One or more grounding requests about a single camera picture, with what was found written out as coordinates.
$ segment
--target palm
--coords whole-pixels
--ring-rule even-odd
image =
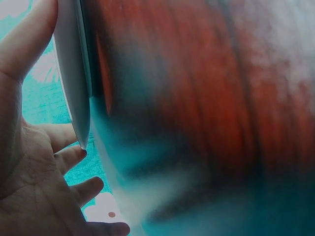
[[[99,178],[65,182],[86,156],[78,145],[67,147],[76,141],[72,125],[34,126],[22,117],[23,78],[57,20],[58,1],[43,2],[0,44],[0,235],[127,235],[125,224],[83,217],[80,207],[103,188]]]

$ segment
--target finger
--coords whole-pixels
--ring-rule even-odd
[[[80,145],[75,145],[55,153],[54,156],[58,169],[62,175],[65,175],[87,156],[87,151],[82,150]]]
[[[93,236],[127,236],[130,228],[126,223],[87,222]]]
[[[39,124],[50,138],[54,153],[77,141],[72,124]]]
[[[70,190],[80,207],[92,200],[103,189],[104,183],[99,177],[91,178],[83,183],[71,186]]]
[[[47,47],[58,17],[58,0],[41,0],[0,43],[0,74],[23,78]]]

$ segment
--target hand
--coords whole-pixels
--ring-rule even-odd
[[[22,84],[49,43],[58,1],[38,3],[0,43],[0,235],[127,235],[128,225],[86,222],[80,210],[103,188],[99,178],[68,187],[63,175],[86,152],[71,124],[31,125],[22,117]]]

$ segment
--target red dot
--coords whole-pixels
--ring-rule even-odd
[[[108,216],[111,218],[114,218],[116,216],[116,214],[114,212],[110,212],[110,213],[108,213]]]

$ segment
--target patterned cloth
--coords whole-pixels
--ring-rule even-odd
[[[36,1],[0,0],[0,40],[25,17]],[[57,72],[52,42],[25,79],[23,114],[25,119],[33,124],[71,122]],[[102,192],[111,192],[92,134],[87,151],[86,159],[66,174],[67,183],[74,185],[93,176],[99,176],[104,181]],[[85,207],[94,204],[95,201],[92,200]]]

